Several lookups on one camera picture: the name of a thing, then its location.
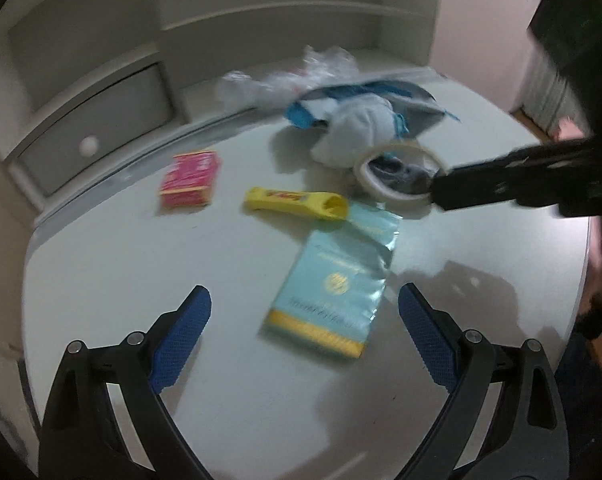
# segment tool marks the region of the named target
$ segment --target pink box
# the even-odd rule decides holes
[[[172,158],[174,162],[161,183],[161,203],[166,207],[208,204],[221,165],[217,153],[182,153]]]

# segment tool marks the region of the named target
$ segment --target pink wall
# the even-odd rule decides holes
[[[512,111],[535,49],[527,25],[539,1],[441,0],[430,65]]]

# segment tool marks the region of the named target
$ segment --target blue textured pad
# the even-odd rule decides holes
[[[185,362],[210,319],[212,300],[210,293],[201,288],[188,304],[181,317],[172,325],[168,335],[159,343],[152,359],[150,385],[160,394],[166,386],[172,386],[179,378]]]
[[[445,386],[448,393],[456,387],[454,351],[439,331],[428,312],[407,285],[399,291],[399,315],[408,329],[421,359],[436,384]]]

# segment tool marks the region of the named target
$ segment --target gray drawer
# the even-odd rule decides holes
[[[173,116],[159,67],[153,65],[78,105],[18,159],[44,194],[50,195],[96,160]],[[94,137],[88,141],[91,150],[82,154],[80,145],[88,137]]]

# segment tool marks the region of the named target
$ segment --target drawer knob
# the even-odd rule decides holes
[[[88,136],[79,142],[79,153],[85,158],[90,158],[99,150],[99,139],[94,136]]]

